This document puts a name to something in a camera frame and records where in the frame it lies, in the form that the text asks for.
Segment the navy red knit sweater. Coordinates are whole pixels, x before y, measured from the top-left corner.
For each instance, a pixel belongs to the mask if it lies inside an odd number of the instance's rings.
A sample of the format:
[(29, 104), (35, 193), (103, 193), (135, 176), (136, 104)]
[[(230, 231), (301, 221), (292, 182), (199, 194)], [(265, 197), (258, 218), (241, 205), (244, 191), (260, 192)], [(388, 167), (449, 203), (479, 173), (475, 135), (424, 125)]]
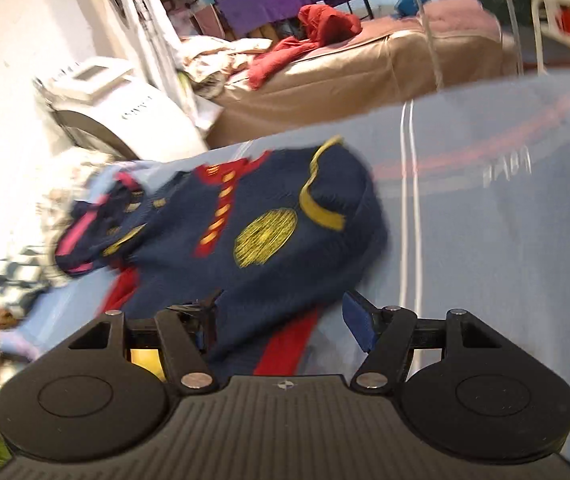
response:
[(373, 180), (343, 140), (178, 171), (118, 266), (139, 286), (131, 318), (215, 296), (219, 378), (253, 372), (270, 336), (355, 287), (387, 243)]

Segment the teal white striped garment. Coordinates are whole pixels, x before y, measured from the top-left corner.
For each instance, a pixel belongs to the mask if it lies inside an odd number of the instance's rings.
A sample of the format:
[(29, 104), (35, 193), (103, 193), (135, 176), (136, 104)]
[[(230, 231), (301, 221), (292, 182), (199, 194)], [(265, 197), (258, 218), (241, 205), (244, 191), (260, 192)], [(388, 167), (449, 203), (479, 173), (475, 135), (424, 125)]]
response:
[(24, 318), (41, 295), (66, 283), (46, 248), (28, 245), (0, 258), (0, 312)]

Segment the navy pink folded garment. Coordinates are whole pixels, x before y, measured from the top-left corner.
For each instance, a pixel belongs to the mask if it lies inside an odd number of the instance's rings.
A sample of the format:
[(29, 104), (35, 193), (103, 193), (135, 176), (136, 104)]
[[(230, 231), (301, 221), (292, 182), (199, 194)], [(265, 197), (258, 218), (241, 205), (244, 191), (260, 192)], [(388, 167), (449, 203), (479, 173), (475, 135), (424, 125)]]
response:
[(55, 244), (58, 269), (76, 278), (103, 266), (118, 266), (117, 259), (132, 249), (167, 203), (165, 195), (148, 193), (131, 174), (118, 172), (112, 187), (95, 203), (75, 203), (72, 224)]

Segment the white washing machine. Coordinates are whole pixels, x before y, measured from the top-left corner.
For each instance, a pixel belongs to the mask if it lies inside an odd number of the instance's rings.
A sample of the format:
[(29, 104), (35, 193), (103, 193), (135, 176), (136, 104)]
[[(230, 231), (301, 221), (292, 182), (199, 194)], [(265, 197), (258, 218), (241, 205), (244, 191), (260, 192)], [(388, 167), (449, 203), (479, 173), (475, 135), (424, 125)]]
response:
[(173, 162), (208, 151), (189, 116), (122, 58), (95, 56), (32, 81), (72, 145), (125, 160)]

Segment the brown covered bed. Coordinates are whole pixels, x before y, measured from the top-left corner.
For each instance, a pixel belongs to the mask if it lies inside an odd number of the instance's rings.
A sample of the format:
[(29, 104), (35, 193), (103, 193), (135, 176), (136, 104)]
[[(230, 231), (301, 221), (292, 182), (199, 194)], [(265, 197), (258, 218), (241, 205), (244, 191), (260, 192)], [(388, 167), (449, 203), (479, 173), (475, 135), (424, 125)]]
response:
[[(513, 76), (512, 36), (433, 34), (414, 18), (375, 18), (353, 38), (312, 51), (251, 90), (244, 72), (215, 98), (222, 113), (206, 138), (221, 148), (321, 122), (360, 115), (445, 88)], [(434, 70), (442, 78), (434, 78)]]

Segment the pink pillow on bed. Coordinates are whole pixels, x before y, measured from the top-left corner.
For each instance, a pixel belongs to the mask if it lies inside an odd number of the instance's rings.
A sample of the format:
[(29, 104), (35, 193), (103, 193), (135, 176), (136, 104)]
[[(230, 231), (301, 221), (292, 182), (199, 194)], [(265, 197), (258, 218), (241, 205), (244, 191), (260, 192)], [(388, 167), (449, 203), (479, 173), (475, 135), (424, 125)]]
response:
[(437, 36), (480, 36), (494, 41), (502, 39), (500, 23), (479, 0), (430, 0), (419, 12), (422, 24), (428, 23)]

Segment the red jacket on bed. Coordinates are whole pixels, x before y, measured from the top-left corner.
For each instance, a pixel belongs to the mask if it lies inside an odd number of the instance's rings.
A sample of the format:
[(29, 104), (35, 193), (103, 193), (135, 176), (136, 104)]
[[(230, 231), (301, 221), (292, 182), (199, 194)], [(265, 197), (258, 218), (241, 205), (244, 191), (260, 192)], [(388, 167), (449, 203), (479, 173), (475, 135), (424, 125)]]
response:
[(298, 19), (305, 29), (306, 38), (289, 36), (269, 52), (257, 56), (247, 70), (251, 90), (258, 90), (272, 76), (306, 54), (331, 44), (339, 44), (362, 32), (359, 18), (327, 4), (303, 6), (299, 10)]

